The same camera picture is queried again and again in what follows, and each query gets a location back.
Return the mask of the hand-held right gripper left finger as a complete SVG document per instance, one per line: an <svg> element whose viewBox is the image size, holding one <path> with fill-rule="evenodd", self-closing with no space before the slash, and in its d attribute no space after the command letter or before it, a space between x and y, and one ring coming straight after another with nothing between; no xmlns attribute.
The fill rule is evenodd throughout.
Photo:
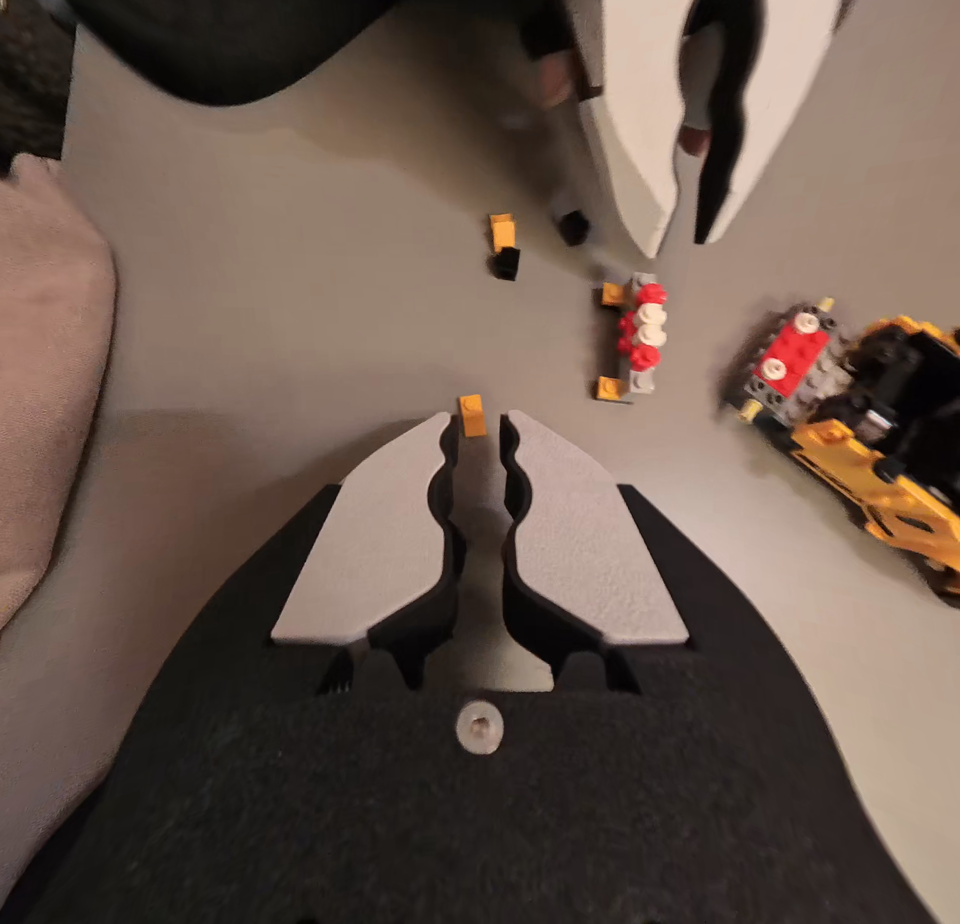
<svg viewBox="0 0 960 924"><path fill-rule="evenodd" d="M451 522L460 421L439 412L339 485L279 616L275 644L385 651L410 690L452 636L466 542Z"/></svg>

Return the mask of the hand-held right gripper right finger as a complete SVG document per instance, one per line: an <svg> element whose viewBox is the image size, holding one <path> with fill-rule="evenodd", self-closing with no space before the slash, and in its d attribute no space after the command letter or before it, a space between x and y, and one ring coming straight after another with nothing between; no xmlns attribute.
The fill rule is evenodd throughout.
<svg viewBox="0 0 960 924"><path fill-rule="evenodd" d="M620 487L595 458L517 409L500 418L499 449L510 636L557 686L570 657L588 654L605 686L637 690L625 653L684 647L690 630Z"/></svg>

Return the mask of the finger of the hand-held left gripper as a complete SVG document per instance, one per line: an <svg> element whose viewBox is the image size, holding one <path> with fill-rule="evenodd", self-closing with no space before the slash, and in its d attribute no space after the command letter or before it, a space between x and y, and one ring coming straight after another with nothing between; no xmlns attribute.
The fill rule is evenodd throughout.
<svg viewBox="0 0 960 924"><path fill-rule="evenodd" d="M645 258L677 207L685 115L680 53L697 0L562 0L579 61L577 110L601 199Z"/></svg>
<svg viewBox="0 0 960 924"><path fill-rule="evenodd" d="M686 152L702 158L694 225L719 240L795 121L846 0L695 0L686 26Z"/></svg>

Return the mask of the small grey lego strip assembly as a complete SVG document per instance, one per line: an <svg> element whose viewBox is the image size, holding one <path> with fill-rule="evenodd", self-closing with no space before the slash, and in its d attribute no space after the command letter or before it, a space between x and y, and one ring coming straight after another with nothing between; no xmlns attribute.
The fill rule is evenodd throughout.
<svg viewBox="0 0 960 924"><path fill-rule="evenodd" d="M597 402L630 404L656 389L667 340L667 301L663 306L636 306L639 285L654 281L661 285L656 275L635 272L628 282L605 281L600 285L599 306L616 312L617 318L615 370L611 376L596 379L593 398Z"/></svg>

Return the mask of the yellow and black lego car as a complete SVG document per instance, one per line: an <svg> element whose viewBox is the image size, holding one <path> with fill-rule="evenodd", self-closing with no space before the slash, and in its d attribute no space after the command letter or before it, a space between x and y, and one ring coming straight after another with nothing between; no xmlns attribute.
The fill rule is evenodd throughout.
<svg viewBox="0 0 960 924"><path fill-rule="evenodd" d="M958 327L899 315L847 334L831 298L789 306L746 343L721 400L958 609Z"/></svg>

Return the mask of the person's left hand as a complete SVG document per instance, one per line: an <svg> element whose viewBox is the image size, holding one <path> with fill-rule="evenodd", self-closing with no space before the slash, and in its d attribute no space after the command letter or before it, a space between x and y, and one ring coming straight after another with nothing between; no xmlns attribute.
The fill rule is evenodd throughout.
<svg viewBox="0 0 960 924"><path fill-rule="evenodd" d="M534 61L537 100L549 112L578 95L579 65L572 49L548 53Z"/></svg>

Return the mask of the person's pinkish beige garment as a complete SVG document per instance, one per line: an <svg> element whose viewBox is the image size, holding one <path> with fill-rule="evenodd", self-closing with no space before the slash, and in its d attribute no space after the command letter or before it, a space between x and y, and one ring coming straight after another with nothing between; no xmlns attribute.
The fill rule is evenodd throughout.
<svg viewBox="0 0 960 924"><path fill-rule="evenodd" d="M90 433L116 300L110 247L61 165L1 182L1 626L42 581Z"/></svg>

